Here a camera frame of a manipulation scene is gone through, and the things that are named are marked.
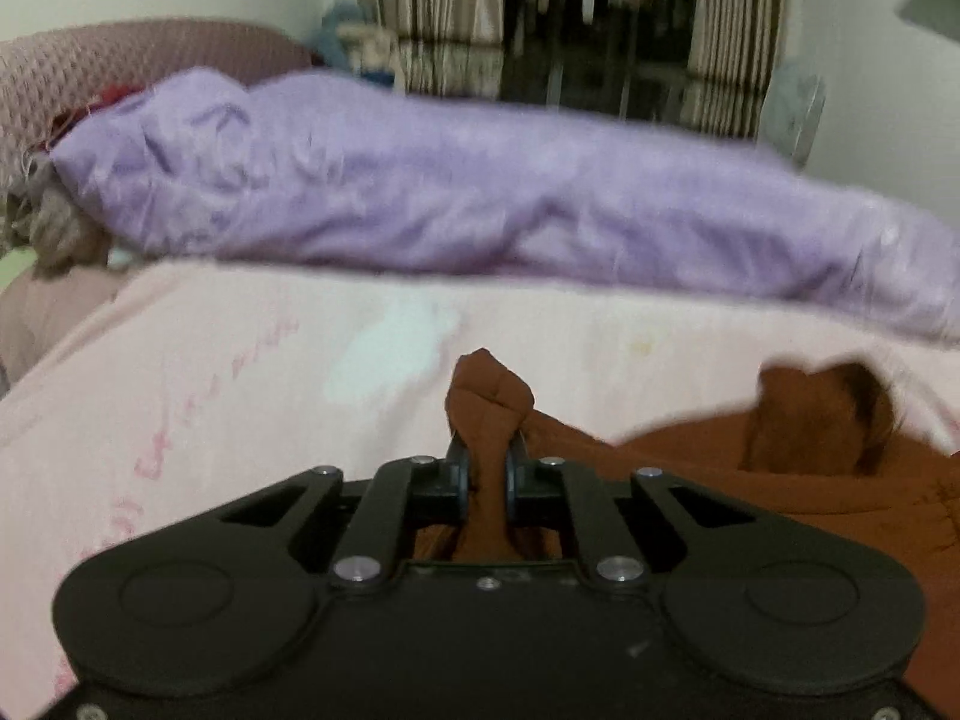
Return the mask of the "mauve quilted headboard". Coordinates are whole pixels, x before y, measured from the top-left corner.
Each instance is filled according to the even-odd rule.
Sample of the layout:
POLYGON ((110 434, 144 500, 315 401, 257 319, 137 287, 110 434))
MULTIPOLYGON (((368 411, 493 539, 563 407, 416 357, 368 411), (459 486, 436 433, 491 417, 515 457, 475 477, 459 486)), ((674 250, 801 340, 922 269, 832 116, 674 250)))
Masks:
POLYGON ((72 26, 2 44, 2 182, 49 132, 55 115, 110 86, 149 86, 194 67, 245 85, 304 70, 313 53, 268 26, 208 18, 156 18, 72 26))

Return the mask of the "brown padded jacket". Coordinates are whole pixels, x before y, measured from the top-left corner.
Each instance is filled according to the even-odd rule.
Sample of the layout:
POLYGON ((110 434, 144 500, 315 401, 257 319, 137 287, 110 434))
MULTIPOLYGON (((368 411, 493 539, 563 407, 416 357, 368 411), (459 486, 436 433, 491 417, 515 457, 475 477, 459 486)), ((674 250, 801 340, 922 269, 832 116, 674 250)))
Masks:
POLYGON ((469 518, 416 537, 420 559, 517 562, 553 557, 542 530, 506 525, 506 450, 579 460, 605 479, 659 466, 706 488, 884 551, 918 577, 928 627, 908 681, 946 717, 958 713, 958 460, 893 426, 890 395, 869 367, 807 372, 766 364, 752 408, 674 422, 607 444, 540 413, 527 383, 490 351, 462 356, 446 416, 472 456, 469 518))

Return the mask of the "covered standing fan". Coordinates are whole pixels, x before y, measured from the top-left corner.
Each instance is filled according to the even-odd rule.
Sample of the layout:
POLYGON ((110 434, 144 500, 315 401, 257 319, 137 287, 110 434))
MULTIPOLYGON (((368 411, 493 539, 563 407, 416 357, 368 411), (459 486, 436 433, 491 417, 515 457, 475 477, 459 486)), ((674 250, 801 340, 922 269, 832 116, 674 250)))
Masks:
POLYGON ((802 169, 809 161, 827 101, 827 87, 797 60, 771 73, 758 121, 758 141, 802 169))

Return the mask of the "beige striped curtain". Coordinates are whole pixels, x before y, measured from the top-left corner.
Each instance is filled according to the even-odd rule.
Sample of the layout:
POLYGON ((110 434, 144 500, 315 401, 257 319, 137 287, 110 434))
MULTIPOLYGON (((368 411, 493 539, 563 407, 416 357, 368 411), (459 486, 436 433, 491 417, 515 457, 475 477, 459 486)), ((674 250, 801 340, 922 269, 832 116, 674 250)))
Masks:
POLYGON ((404 91, 494 99, 505 65, 505 0, 359 0, 397 37, 404 91))
POLYGON ((697 0, 682 122, 716 137, 757 135, 786 0, 697 0))

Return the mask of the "right beige striped curtain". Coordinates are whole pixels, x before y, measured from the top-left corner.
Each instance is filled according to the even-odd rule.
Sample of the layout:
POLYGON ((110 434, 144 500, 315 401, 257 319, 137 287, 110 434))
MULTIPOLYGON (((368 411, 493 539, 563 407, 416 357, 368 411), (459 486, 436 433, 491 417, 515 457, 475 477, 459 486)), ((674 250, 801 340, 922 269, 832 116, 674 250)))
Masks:
POLYGON ((786 0, 697 0, 682 122, 716 137, 757 135, 786 0))

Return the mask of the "blue and white plush pile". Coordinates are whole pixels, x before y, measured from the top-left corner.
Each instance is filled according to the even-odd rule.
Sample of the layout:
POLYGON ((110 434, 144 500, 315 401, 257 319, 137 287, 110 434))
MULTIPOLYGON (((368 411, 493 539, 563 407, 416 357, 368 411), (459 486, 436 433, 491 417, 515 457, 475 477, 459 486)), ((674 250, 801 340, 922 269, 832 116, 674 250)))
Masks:
POLYGON ((326 67, 397 93, 405 91, 397 34, 353 0, 337 0, 324 13, 313 37, 313 52, 326 67))

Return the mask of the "purple duvet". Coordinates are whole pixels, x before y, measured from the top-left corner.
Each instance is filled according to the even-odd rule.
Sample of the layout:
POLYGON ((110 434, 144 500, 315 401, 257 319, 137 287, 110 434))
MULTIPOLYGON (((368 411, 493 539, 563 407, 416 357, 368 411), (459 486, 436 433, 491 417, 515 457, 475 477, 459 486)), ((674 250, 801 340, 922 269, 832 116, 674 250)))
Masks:
POLYGON ((86 117, 50 159, 80 208, 153 257, 808 302, 958 337, 953 227, 662 125, 194 68, 86 117))

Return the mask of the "left beige striped curtain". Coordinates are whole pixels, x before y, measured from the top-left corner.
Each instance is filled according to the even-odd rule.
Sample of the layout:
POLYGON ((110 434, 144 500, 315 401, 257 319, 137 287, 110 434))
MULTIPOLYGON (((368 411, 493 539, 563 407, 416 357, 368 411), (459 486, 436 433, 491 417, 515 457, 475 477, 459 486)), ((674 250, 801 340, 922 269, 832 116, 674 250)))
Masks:
POLYGON ((494 99, 505 65, 505 0, 359 0, 397 37, 404 91, 494 99))

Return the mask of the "pile of clothes by headboard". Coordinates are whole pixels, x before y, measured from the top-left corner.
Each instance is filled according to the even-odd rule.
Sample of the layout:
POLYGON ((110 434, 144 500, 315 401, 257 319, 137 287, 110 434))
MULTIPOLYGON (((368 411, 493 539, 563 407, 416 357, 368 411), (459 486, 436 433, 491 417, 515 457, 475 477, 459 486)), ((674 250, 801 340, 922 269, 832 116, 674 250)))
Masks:
POLYGON ((106 266, 112 236, 75 205, 53 167, 50 152, 94 112, 142 93, 142 85, 110 85, 78 107, 60 110, 14 161, 13 177, 2 190, 2 255, 29 250, 46 275, 74 266, 106 266))

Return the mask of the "pink bed sheet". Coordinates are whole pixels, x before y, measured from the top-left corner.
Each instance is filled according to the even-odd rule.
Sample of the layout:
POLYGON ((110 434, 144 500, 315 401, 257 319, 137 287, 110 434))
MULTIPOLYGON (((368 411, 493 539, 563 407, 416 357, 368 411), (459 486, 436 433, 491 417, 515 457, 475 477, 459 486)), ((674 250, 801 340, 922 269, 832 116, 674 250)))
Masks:
POLYGON ((599 439, 752 403, 768 362, 861 359, 896 419, 958 449, 958 353, 807 305, 496 280, 163 263, 2 401, 2 710, 70 688, 50 622, 85 557, 317 465, 441 454, 460 356, 599 439))

